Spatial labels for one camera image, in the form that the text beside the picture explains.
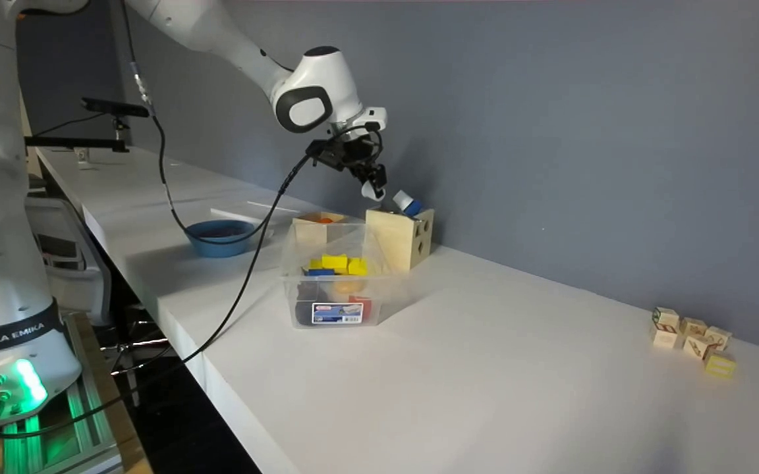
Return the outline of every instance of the clear plastic box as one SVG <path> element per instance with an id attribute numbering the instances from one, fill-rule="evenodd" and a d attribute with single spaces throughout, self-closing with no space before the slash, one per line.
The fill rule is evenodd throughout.
<path id="1" fill-rule="evenodd" d="M 407 305 L 404 273 L 388 268 L 374 232 L 330 223 L 325 235 L 307 237 L 301 227 L 287 235 L 283 273 L 301 326 L 366 326 Z"/>

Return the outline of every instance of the grey wall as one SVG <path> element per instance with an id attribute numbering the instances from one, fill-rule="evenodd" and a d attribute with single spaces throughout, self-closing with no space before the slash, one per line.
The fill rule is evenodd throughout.
<path id="1" fill-rule="evenodd" d="M 109 0 L 71 15 L 29 15 L 17 39 L 33 132 L 91 115 L 81 98 L 125 99 Z M 114 120 L 71 124 L 51 137 L 114 137 Z"/>
<path id="2" fill-rule="evenodd" d="M 759 0 L 233 12 L 286 64 L 319 41 L 348 53 L 361 98 L 392 114 L 392 186 L 439 207 L 446 245 L 759 341 Z M 309 137 L 229 66 L 142 21 L 134 37 L 170 154 L 275 186 Z M 365 207 L 325 169 L 295 191 Z"/>

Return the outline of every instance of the blue bowl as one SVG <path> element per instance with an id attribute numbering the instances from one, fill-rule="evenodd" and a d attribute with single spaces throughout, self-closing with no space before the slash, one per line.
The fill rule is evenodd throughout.
<path id="1" fill-rule="evenodd" d="M 187 227 L 195 256 L 204 257 L 229 257 L 245 253 L 255 237 L 247 237 L 255 228 L 251 222 L 197 222 Z"/>

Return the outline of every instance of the white table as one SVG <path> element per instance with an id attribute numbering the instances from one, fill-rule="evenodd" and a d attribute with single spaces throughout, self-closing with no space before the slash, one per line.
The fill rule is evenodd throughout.
<path id="1" fill-rule="evenodd" d="M 192 256 L 149 152 L 43 161 L 178 352 L 195 349 L 247 256 Z M 192 166 L 172 181 L 191 218 L 275 194 Z M 276 239 L 263 251 L 237 322 L 191 362 L 263 472 L 759 472 L 757 345 L 734 341 L 723 382 L 652 347 L 648 312 L 618 301 L 448 248 L 415 281 L 420 301 L 381 326 L 298 330 Z"/>

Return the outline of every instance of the box label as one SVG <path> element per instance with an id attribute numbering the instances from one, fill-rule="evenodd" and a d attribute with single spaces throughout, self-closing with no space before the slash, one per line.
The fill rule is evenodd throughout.
<path id="1" fill-rule="evenodd" d="M 313 326 L 356 326 L 365 322 L 365 303 L 311 303 Z"/>

